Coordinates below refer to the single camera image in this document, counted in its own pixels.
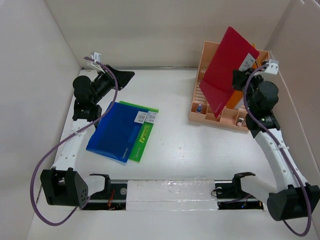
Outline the orange folder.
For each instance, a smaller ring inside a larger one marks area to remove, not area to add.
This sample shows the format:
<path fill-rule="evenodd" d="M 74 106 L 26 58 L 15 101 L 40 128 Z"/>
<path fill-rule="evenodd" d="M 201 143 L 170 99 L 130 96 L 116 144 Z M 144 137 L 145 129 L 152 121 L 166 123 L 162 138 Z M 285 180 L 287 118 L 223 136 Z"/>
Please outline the orange folder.
<path fill-rule="evenodd" d="M 259 67 L 261 64 L 260 64 L 260 61 L 259 60 L 256 60 L 254 62 L 254 64 L 252 65 L 252 67 L 254 69 L 256 69 L 257 67 Z M 229 99 L 229 101 L 227 102 L 226 104 L 226 108 L 227 109 L 236 109 L 236 108 L 239 108 L 237 107 L 237 105 L 239 104 L 239 102 L 241 102 L 241 100 L 243 99 L 243 93 L 241 91 L 238 91 L 238 90 L 235 90 L 233 95 L 231 96 L 231 98 Z"/>

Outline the red folder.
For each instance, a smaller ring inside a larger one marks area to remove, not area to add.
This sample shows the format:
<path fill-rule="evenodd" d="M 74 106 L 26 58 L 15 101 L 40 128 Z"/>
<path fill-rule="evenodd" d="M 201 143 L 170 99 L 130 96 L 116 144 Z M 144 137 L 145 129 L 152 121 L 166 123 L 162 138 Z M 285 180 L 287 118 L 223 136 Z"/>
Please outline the red folder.
<path fill-rule="evenodd" d="M 199 85 L 215 117 L 235 91 L 233 71 L 251 68 L 259 54 L 233 27 L 227 28 Z"/>

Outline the blue folder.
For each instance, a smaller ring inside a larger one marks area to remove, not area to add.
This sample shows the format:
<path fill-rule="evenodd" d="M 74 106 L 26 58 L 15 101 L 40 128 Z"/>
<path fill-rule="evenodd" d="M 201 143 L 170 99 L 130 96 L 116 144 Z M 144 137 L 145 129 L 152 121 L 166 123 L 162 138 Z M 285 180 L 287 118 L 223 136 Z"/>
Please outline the blue folder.
<path fill-rule="evenodd" d="M 114 103 L 99 121 L 86 150 L 126 163 L 147 114 L 146 108 Z"/>

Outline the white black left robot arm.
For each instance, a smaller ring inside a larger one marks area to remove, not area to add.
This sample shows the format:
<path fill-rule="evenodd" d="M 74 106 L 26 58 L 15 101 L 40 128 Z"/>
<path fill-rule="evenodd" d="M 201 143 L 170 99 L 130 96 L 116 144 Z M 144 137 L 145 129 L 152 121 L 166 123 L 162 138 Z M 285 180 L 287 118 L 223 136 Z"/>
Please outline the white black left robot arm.
<path fill-rule="evenodd" d="M 107 198 L 111 194 L 111 179 L 107 174 L 91 173 L 82 177 L 76 171 L 76 161 L 86 149 L 86 143 L 100 122 L 102 108 L 99 101 L 110 90 L 122 90 L 134 77 L 133 71 L 99 71 L 91 80 L 80 75 L 73 80 L 74 106 L 71 138 L 65 142 L 61 155 L 51 169 L 44 169 L 40 181 L 46 201 L 51 206 L 84 207 L 89 197 Z"/>

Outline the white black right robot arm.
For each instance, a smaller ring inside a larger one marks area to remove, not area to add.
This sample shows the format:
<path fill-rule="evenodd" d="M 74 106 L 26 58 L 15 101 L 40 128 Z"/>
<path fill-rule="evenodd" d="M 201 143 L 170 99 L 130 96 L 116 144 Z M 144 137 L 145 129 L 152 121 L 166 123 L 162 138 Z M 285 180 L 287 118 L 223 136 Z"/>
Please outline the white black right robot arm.
<path fill-rule="evenodd" d="M 250 194 L 265 203 L 275 221 L 310 219 L 320 200 L 320 188 L 308 183 L 284 143 L 273 113 L 279 89 L 263 78 L 263 74 L 273 74 L 271 67 L 265 64 L 257 69 L 233 70 L 232 87 L 243 92 L 246 125 L 270 165 L 276 186 L 261 181 L 252 172 L 243 172 L 234 175 L 231 191 L 237 197 Z"/>

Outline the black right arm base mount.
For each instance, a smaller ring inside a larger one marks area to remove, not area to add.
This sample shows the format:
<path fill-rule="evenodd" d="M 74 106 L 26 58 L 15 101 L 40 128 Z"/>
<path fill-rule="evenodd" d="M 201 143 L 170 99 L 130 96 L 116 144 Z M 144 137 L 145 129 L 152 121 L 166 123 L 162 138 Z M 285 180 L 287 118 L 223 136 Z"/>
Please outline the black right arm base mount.
<path fill-rule="evenodd" d="M 252 172 L 236 173 L 232 180 L 215 180 L 211 195 L 217 200 L 218 210 L 263 210 L 263 203 L 241 187 L 241 178 L 255 176 Z"/>

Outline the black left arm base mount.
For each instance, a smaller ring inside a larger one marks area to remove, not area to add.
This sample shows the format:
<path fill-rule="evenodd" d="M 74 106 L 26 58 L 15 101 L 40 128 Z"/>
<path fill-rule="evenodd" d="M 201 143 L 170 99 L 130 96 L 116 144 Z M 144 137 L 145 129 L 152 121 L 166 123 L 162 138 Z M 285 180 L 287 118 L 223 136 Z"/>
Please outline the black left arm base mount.
<path fill-rule="evenodd" d="M 82 210 L 122 211 L 126 209 L 128 180 L 111 179 L 108 174 L 90 174 L 85 178 L 89 200 Z"/>

